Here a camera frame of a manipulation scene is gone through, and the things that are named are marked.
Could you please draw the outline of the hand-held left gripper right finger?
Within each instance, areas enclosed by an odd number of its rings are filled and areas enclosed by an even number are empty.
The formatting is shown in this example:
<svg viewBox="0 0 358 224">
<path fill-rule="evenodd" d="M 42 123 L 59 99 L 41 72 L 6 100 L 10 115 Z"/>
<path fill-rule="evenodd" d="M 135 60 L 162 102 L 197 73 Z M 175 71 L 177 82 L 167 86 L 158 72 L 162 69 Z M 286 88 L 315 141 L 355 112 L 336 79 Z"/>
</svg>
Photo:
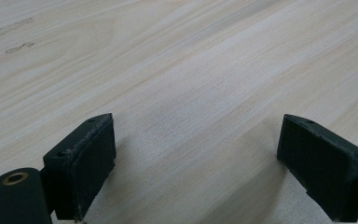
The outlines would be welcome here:
<svg viewBox="0 0 358 224">
<path fill-rule="evenodd" d="M 331 220 L 358 220 L 358 146 L 315 121 L 286 114 L 277 158 Z"/>
</svg>

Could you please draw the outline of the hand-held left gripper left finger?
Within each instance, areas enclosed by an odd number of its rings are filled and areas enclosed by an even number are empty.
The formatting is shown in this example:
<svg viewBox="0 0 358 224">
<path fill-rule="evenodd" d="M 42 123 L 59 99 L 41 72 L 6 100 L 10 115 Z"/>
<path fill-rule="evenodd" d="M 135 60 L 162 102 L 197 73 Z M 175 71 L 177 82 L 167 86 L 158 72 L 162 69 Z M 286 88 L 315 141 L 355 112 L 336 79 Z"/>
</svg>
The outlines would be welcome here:
<svg viewBox="0 0 358 224">
<path fill-rule="evenodd" d="M 44 157 L 42 180 L 48 209 L 59 220 L 81 221 L 115 167 L 110 113 L 85 120 Z"/>
</svg>

